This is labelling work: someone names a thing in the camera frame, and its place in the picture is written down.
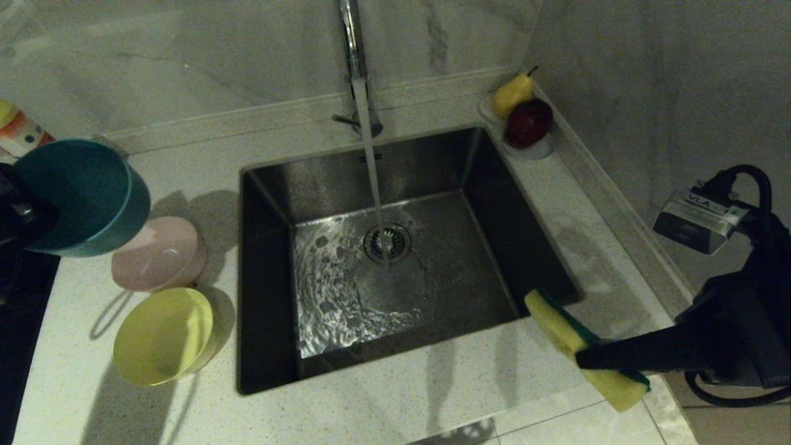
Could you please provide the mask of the blue plastic bowl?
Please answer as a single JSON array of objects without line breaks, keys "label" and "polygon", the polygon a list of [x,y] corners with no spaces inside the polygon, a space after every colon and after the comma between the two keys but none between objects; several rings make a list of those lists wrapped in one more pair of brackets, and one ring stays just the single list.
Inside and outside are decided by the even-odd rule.
[{"label": "blue plastic bowl", "polygon": [[23,155],[12,168],[59,212],[54,227],[26,250],[61,257],[104,255],[127,244],[149,219],[145,181],[105,144],[59,139]]}]

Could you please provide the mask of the orange label dish soap bottle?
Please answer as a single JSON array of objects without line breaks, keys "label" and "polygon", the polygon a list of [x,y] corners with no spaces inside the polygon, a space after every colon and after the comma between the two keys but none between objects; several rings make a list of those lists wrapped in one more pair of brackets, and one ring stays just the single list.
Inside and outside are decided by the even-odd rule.
[{"label": "orange label dish soap bottle", "polygon": [[0,100],[0,163],[14,163],[38,146],[55,140],[17,105]]}]

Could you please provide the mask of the green and yellow sponge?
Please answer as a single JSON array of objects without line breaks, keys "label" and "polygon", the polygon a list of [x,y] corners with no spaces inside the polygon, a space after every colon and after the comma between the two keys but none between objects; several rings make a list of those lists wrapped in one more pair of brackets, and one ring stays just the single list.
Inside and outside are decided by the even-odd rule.
[{"label": "green and yellow sponge", "polygon": [[[523,298],[530,316],[557,351],[576,363],[577,352],[604,344],[604,340],[579,322],[542,289],[533,289]],[[587,370],[583,377],[617,412],[625,412],[651,392],[649,378],[636,371]]]}]

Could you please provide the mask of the pink plastic bowl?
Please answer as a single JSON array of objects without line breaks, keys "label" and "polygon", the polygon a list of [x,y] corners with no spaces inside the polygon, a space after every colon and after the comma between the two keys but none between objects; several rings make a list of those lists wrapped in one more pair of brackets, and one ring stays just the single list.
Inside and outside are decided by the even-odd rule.
[{"label": "pink plastic bowl", "polygon": [[149,219],[130,242],[113,253],[113,281],[133,292],[156,292],[193,284],[208,251],[192,222],[176,216]]}]

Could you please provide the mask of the chrome faucet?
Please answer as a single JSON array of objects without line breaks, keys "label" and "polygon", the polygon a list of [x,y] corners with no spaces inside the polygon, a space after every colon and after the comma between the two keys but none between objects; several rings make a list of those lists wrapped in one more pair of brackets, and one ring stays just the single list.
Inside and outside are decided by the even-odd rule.
[{"label": "chrome faucet", "polygon": [[370,132],[375,138],[381,134],[383,124],[379,120],[378,111],[372,98],[358,0],[336,0],[336,5],[344,37],[345,67],[347,68],[350,96],[353,101],[358,99],[353,85],[355,81],[360,80],[364,87]]}]

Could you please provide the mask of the stainless steel sink basin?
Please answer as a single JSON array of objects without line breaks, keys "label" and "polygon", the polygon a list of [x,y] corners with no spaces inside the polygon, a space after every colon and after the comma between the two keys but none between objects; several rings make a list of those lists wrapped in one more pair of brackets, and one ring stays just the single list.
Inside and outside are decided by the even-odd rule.
[{"label": "stainless steel sink basin", "polygon": [[381,213],[412,252],[368,259],[376,226],[364,150],[241,175],[241,394],[296,383],[525,318],[523,297],[581,300],[482,127],[374,147]]}]

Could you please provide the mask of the black induction cooktop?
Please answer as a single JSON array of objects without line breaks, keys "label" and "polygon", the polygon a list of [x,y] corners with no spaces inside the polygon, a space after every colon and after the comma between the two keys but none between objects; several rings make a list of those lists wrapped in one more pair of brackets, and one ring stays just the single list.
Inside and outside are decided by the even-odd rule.
[{"label": "black induction cooktop", "polygon": [[11,445],[60,258],[0,255],[0,445]]}]

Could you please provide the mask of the yellow plastic bowl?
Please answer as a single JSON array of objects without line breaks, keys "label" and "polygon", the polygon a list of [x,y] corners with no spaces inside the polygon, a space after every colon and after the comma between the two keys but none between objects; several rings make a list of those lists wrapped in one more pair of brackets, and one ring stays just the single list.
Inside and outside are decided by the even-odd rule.
[{"label": "yellow plastic bowl", "polygon": [[203,293],[189,287],[148,296],[124,319],[112,361],[136,386],[158,386],[200,371],[219,349],[219,318]]}]

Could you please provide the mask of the small white dish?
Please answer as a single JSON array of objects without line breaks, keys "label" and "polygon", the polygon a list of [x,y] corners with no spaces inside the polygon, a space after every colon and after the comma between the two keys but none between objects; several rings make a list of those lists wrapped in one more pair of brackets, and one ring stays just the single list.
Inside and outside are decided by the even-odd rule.
[{"label": "small white dish", "polygon": [[495,116],[492,112],[492,98],[493,94],[486,94],[480,104],[478,105],[478,112],[491,125],[494,133],[497,135],[499,143],[502,145],[506,154],[520,163],[534,163],[545,159],[553,154],[556,141],[551,133],[545,135],[540,141],[532,144],[528,148],[516,148],[505,140],[505,130],[507,121]]}]

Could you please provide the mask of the dark red apple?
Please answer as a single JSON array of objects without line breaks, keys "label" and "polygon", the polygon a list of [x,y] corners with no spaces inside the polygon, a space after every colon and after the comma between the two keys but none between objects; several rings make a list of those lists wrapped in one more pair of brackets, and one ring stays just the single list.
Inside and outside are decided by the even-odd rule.
[{"label": "dark red apple", "polygon": [[514,107],[507,118],[506,143],[526,149],[546,136],[554,123],[554,112],[545,101],[533,98]]}]

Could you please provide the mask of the round metal drain strainer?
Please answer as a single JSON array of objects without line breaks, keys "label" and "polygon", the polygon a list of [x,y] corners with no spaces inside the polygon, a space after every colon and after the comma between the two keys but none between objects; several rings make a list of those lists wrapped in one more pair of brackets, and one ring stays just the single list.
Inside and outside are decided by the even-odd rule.
[{"label": "round metal drain strainer", "polygon": [[388,222],[370,228],[364,236],[363,249],[376,264],[398,264],[412,252],[412,236],[404,226]]}]

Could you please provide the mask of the yellow pear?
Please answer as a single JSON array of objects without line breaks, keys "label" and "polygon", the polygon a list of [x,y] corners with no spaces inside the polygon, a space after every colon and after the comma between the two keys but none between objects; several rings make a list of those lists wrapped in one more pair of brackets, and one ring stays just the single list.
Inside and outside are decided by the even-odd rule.
[{"label": "yellow pear", "polygon": [[519,73],[494,91],[491,99],[491,112],[498,119],[507,119],[514,107],[532,99],[535,86],[532,74],[536,70],[538,67],[532,67],[527,72]]}]

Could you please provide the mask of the clear running water stream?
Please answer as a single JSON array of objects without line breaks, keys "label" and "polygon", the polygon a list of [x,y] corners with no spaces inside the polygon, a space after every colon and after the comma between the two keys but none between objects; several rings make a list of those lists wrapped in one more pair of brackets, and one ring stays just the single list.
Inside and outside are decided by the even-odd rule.
[{"label": "clear running water stream", "polygon": [[381,197],[379,196],[378,173],[376,172],[376,161],[374,158],[373,149],[371,112],[370,109],[368,109],[366,82],[363,78],[353,78],[351,82],[355,104],[358,110],[358,118],[360,120],[360,132],[362,135],[363,147],[365,151],[365,163],[368,170],[368,180],[370,181],[370,188],[374,200],[376,215],[376,230],[374,231],[374,234],[378,233],[379,239],[385,240],[383,233],[384,221],[381,213]]}]

